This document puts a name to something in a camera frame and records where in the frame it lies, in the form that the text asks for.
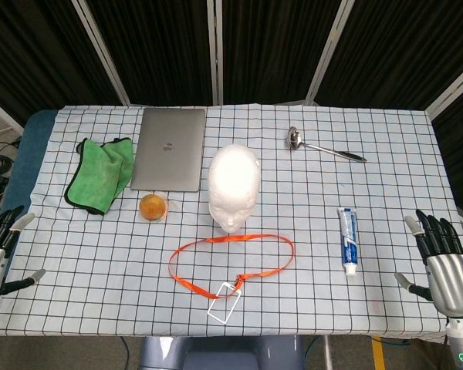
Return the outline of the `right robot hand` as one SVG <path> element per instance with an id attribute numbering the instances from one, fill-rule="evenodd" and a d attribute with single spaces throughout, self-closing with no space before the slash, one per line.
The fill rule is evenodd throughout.
<path id="1" fill-rule="evenodd" d="M 463 247 L 452 224 L 444 219 L 416 211 L 405 224 L 414 236 L 425 267 L 429 286 L 410 282 L 399 272 L 397 283 L 427 301 L 448 318 L 463 318 Z"/>

